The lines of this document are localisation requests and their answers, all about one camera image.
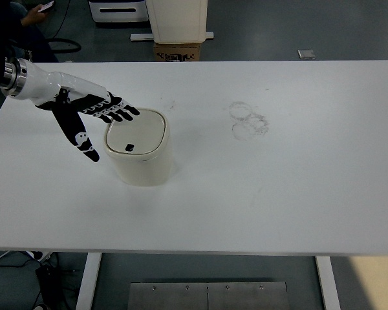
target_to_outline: smartphone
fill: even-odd
[[[45,13],[45,12],[48,12],[48,11],[52,10],[53,7],[54,7],[54,1],[51,1],[51,2],[49,2],[49,3],[45,4],[45,5],[43,5],[43,6],[41,7],[41,9],[38,10],[38,12]]]

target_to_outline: tabletop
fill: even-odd
[[[49,111],[0,110],[0,249],[388,254],[388,61],[38,64],[164,113],[173,168],[122,182]]]

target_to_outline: white container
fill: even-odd
[[[145,1],[156,43],[201,43],[206,40],[207,0]]]
[[[144,0],[98,1],[90,0],[92,18],[96,23],[130,23],[148,21]]]
[[[136,186],[164,183],[173,157],[169,123],[165,115],[139,109],[132,121],[113,121],[105,133],[105,151],[122,181]]]

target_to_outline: black button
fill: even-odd
[[[126,150],[127,152],[132,152],[132,151],[134,150],[134,147],[135,147],[135,145],[133,145],[133,144],[128,144],[127,147],[125,148],[125,150]]]

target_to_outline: cardboard box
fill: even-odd
[[[156,61],[199,61],[201,43],[154,44]]]

